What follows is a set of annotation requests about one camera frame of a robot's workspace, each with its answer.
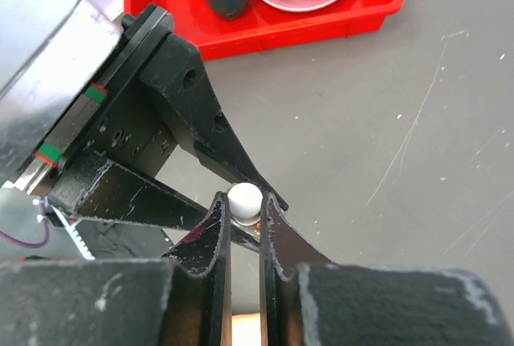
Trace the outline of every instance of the white bottle cap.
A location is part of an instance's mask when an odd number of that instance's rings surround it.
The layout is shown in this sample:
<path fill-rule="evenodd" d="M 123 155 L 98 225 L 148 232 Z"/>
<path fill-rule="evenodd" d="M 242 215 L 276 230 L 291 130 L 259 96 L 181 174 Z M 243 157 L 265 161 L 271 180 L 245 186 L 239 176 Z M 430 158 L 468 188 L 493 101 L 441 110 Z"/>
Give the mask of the white bottle cap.
<path fill-rule="evenodd" d="M 228 191 L 230 212 L 242 226 L 251 226 L 259 221 L 263 194 L 251 183 L 239 183 Z"/>

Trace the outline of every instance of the gray table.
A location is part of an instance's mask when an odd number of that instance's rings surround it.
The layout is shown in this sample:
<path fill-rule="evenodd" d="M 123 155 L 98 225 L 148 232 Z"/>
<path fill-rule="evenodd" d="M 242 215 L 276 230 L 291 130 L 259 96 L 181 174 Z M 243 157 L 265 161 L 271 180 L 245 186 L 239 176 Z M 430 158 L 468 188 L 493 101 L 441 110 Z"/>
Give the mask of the gray table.
<path fill-rule="evenodd" d="M 514 323 L 514 0 L 406 0 L 378 33 L 207 68 L 314 246 L 474 271 Z M 160 179 L 206 206 L 226 188 L 180 153 Z M 233 265 L 233 307 L 256 311 L 257 255 Z"/>

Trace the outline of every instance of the green tape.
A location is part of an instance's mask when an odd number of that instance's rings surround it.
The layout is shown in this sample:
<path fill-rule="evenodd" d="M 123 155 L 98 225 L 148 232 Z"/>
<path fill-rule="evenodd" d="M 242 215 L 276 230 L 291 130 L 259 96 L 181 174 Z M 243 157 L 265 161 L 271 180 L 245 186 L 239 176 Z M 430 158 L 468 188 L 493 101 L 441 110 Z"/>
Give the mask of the green tape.
<path fill-rule="evenodd" d="M 41 147 L 39 147 L 38 153 L 52 163 L 56 164 L 59 163 L 59 160 L 61 160 L 61 156 L 63 155 L 61 151 L 46 141 L 41 145 Z"/>
<path fill-rule="evenodd" d="M 92 85 L 90 85 L 89 88 L 86 89 L 86 92 L 84 94 L 91 100 L 99 104 L 102 104 L 105 100 L 105 97 L 107 97 L 107 94 L 103 93 L 100 89 L 97 89 Z"/>

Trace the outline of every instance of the pink plate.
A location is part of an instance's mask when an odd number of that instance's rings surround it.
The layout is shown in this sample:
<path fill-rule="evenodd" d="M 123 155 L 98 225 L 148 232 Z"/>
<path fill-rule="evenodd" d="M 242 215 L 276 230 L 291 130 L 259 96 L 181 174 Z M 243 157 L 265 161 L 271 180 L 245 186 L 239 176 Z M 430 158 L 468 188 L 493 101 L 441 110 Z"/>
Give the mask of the pink plate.
<path fill-rule="evenodd" d="M 303 13 L 326 7 L 337 0 L 263 0 L 268 5 L 283 11 Z"/>

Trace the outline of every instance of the red plastic tray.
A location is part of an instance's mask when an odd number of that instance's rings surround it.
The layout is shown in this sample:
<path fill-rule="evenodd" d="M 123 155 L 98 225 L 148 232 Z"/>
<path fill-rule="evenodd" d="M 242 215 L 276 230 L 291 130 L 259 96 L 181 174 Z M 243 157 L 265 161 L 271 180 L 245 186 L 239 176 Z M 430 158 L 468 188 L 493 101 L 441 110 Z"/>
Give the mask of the red plastic tray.
<path fill-rule="evenodd" d="M 377 31 L 386 16 L 403 4 L 403 0 L 339 0 L 300 14 L 250 0 L 245 15 L 232 21 L 219 17 L 205 0 L 125 0 L 125 11 L 137 15 L 151 2 L 173 15 L 175 32 L 197 45 L 204 60 Z"/>

